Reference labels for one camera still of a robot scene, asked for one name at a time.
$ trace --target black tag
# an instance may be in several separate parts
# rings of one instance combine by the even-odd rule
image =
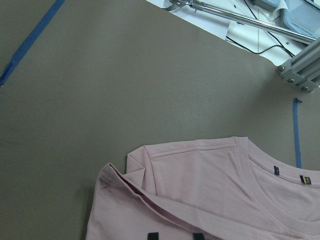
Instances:
[[[148,240],[159,240],[159,233],[158,232],[148,233]]]
[[[279,171],[279,168],[277,166],[274,166],[274,175],[277,175],[277,176],[280,175],[280,171]]]
[[[203,233],[194,233],[193,239],[194,240],[205,240],[205,236]]]
[[[300,175],[301,182],[306,185],[311,185],[311,179],[308,176]]]

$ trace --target blue painter's tape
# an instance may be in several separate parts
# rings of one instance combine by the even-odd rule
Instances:
[[[295,164],[296,167],[302,169],[302,160],[300,152],[299,126],[298,126],[298,104],[302,101],[298,98],[293,100],[292,116],[293,116],[293,132],[294,132],[294,148],[295,148]]]
[[[55,14],[64,2],[65,0],[56,0],[54,4],[50,7],[50,9],[46,12],[46,14],[43,16],[43,18],[40,20],[40,22],[35,26],[32,32],[26,37],[21,46],[15,51],[11,58],[11,61],[8,63],[8,65],[1,73],[0,87],[1,85],[5,84],[9,76],[13,73],[13,71],[18,66],[22,58],[26,55],[28,50],[31,48],[31,46],[34,44],[39,35],[46,28],[46,26],[49,24],[51,19],[55,16]]]

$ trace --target metal bracket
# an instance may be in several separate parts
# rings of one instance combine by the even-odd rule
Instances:
[[[181,0],[170,0],[172,3],[171,6],[165,8],[168,12],[173,12],[179,8],[182,8],[183,6],[187,5],[187,1],[181,1]]]
[[[280,67],[281,78],[311,92],[320,87],[320,38]]]

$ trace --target folded fabric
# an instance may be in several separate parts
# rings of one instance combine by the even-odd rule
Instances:
[[[100,172],[87,240],[319,240],[320,171],[247,137],[146,145]]]

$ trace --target white paper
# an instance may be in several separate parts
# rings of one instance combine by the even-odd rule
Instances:
[[[147,1],[158,6],[159,8],[167,8],[172,5],[172,3],[170,3],[169,0]],[[254,16],[252,15],[252,13],[250,12],[243,0],[203,0],[202,2],[223,9],[227,9],[232,12],[248,16],[250,18],[254,18]],[[273,12],[265,12],[263,14],[263,11],[265,10],[258,10],[258,8],[255,5],[253,5],[249,0],[246,0],[246,2],[259,20],[273,25],[275,25],[275,23],[277,23],[276,25],[279,25],[280,18],[276,18],[276,16],[280,13],[280,9],[288,8],[285,1],[281,0],[278,9],[276,9]],[[218,17],[210,13],[201,11],[195,12],[195,10],[189,6],[181,7],[171,13],[224,40],[226,39],[226,36],[228,36],[237,41],[238,43],[244,45],[248,49],[257,53],[262,52],[263,50],[273,45],[279,44],[272,36],[270,36],[264,30],[249,25],[239,24],[235,21],[230,21],[228,19]],[[275,33],[274,35],[281,41],[281,43],[288,50],[290,50],[295,55],[305,48],[305,46],[300,42],[294,41],[285,36],[276,35]],[[274,47],[266,51],[265,53],[260,54],[260,56],[269,59],[276,66],[283,64],[286,60],[291,58],[280,47]]]
[[[167,8],[172,5],[168,0],[147,0],[148,2],[160,7]],[[216,4],[220,2],[224,2],[221,0],[214,1]],[[212,0],[207,0],[206,3],[212,4]],[[198,26],[199,28],[218,36],[221,39],[225,39],[230,20],[215,16],[213,14],[203,12],[203,11],[195,11],[193,8],[189,6],[181,7],[175,11],[171,12],[173,15],[184,19],[185,21]]]
[[[256,6],[256,8],[259,9],[259,11],[262,12],[269,21],[273,21],[280,16],[281,9],[288,9],[288,6],[285,0],[280,0],[279,6],[274,11],[268,11],[258,6]]]

